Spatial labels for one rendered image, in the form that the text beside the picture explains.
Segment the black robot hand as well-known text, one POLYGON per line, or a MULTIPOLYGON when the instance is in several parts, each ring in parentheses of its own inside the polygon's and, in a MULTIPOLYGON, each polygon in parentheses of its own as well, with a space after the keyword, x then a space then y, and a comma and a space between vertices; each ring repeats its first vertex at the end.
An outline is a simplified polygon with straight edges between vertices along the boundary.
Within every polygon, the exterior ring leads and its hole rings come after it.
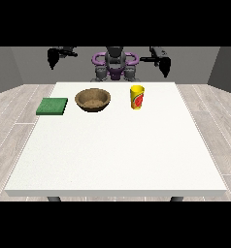
POLYGON ((169 57, 141 57, 142 62, 153 63, 158 67, 163 77, 167 77, 171 69, 171 59, 169 57))
POLYGON ((51 69, 58 63, 61 55, 77 57, 78 55, 71 50, 66 50, 63 48, 50 48, 48 50, 48 62, 51 69))

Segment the yellow cup with melon print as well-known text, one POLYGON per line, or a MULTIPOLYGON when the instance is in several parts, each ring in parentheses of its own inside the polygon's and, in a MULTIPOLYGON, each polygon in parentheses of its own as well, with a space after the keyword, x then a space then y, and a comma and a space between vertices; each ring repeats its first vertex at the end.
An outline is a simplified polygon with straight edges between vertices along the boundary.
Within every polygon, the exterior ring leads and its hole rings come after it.
POLYGON ((140 109, 145 94, 145 88, 142 85, 132 85, 130 88, 131 108, 140 109))

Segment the green square pad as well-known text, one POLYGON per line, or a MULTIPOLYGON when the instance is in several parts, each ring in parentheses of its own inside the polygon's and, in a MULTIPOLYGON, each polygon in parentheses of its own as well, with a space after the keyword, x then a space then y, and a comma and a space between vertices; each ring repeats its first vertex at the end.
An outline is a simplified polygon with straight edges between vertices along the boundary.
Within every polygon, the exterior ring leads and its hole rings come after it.
POLYGON ((62 115, 68 103, 67 98, 44 98, 39 104, 37 115, 62 115))

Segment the brown wooden bowl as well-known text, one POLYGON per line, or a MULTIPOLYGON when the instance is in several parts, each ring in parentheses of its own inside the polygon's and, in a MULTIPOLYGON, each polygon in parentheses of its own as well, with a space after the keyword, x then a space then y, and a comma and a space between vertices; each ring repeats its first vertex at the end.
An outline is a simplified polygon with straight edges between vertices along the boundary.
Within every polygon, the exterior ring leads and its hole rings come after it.
POLYGON ((103 110, 110 103, 110 100, 110 93, 99 88, 82 90, 75 97, 76 104, 87 112, 98 112, 103 110))

